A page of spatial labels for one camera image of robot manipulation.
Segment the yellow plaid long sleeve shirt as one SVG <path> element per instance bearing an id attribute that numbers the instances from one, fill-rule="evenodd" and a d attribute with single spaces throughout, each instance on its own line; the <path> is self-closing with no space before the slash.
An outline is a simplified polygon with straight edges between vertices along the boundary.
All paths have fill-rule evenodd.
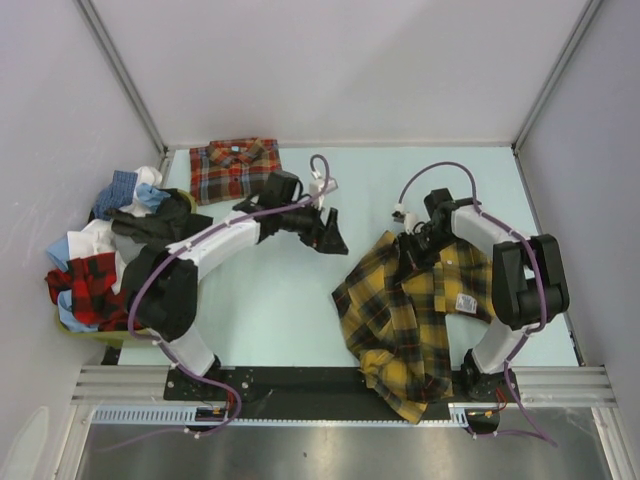
<path id="1" fill-rule="evenodd" d="M 488 323 L 495 315 L 492 262 L 459 240 L 413 277 L 402 279 L 399 266 L 398 239 L 386 231 L 331 297 L 366 387 L 417 424 L 431 402 L 453 394 L 447 316 Z"/>

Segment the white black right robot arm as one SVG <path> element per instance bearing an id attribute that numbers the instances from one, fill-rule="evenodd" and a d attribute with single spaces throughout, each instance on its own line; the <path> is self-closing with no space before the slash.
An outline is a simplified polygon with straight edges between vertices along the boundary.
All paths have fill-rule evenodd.
<path id="1" fill-rule="evenodd" d="M 401 280 L 431 269 L 445 248 L 464 240 L 491 261 L 494 315 L 479 343 L 468 350 L 458 376 L 463 395 L 484 401 L 498 387 L 513 386 L 510 364 L 526 339 L 569 306 L 559 244 L 552 235 L 525 235 L 481 210 L 474 198 L 455 200 L 448 189 L 424 199 L 427 222 L 397 203 Z"/>

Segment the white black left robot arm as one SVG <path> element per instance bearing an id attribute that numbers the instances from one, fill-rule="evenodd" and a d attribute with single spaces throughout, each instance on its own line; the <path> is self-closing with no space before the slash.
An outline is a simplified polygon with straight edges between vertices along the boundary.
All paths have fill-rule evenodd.
<path id="1" fill-rule="evenodd" d="M 189 371 L 185 385 L 197 398 L 210 399 L 221 387 L 217 357 L 196 326 L 199 284 L 208 274 L 279 231 L 297 234 L 322 254 L 348 253 L 337 209 L 323 208 L 337 182 L 319 172 L 312 176 L 308 192 L 296 198 L 299 178 L 275 171 L 259 193 L 234 205 L 220 222 L 166 247 L 147 245 L 126 267 L 128 327 L 141 325 L 176 366 Z"/>

